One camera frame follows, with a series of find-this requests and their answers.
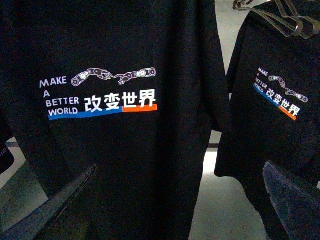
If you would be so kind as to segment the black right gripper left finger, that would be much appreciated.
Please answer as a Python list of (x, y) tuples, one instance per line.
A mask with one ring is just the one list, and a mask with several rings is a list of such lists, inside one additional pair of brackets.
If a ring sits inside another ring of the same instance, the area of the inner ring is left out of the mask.
[(0, 235), (2, 240), (85, 240), (96, 189), (94, 164), (28, 216)]

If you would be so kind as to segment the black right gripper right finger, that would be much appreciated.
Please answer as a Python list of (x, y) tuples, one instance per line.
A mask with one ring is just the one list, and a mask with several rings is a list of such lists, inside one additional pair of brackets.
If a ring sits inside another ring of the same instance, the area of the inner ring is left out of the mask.
[(267, 161), (264, 184), (286, 233), (291, 240), (320, 238), (320, 189), (285, 168)]

